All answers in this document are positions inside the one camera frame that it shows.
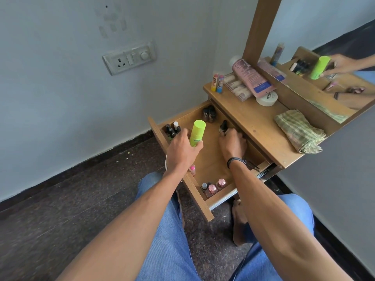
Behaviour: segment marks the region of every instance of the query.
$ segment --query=person's left hand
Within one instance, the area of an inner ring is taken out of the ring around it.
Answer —
[[[168,172],[185,174],[203,148],[203,141],[199,141],[195,147],[190,146],[187,132],[186,128],[179,132],[166,150]]]

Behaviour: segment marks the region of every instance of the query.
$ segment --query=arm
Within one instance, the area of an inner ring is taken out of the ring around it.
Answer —
[[[321,73],[321,77],[335,73],[350,73],[375,66],[375,54],[359,60],[355,60],[341,54],[335,54],[330,57],[331,61],[335,62],[336,66],[334,69],[326,70],[325,72]]]
[[[184,129],[169,145],[162,180],[106,226],[58,281],[136,279],[173,192],[203,148],[203,142],[191,147],[187,132]]]
[[[225,160],[245,154],[242,134],[229,129],[219,138]],[[230,170],[249,225],[284,281],[352,279],[334,262],[288,206],[239,161]]]

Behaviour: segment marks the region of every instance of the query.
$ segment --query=leg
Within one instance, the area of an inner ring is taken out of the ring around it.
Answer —
[[[161,178],[162,174],[157,172],[146,175],[138,184],[135,199],[141,197]],[[201,280],[191,259],[181,217],[182,212],[175,192],[157,228],[137,281]]]
[[[295,194],[280,195],[279,198],[288,205],[294,214],[305,224],[309,231],[314,234],[314,219],[312,211],[305,200]],[[244,227],[246,241],[253,243],[245,259],[233,273],[232,281],[282,281],[265,252],[257,242],[249,224]]]

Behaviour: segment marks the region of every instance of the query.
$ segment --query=electrical outlet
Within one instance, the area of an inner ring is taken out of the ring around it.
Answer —
[[[130,68],[156,60],[156,53],[152,41],[111,52],[103,56],[111,73],[116,75]]]

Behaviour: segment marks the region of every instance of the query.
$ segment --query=bracelet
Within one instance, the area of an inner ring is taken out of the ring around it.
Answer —
[[[230,159],[227,161],[227,167],[228,167],[228,169],[230,169],[230,168],[229,168],[229,165],[230,165],[230,163],[231,163],[232,161],[240,161],[240,162],[243,162],[245,165],[247,165],[246,160],[241,159],[241,158],[233,157],[233,158],[230,158]]]

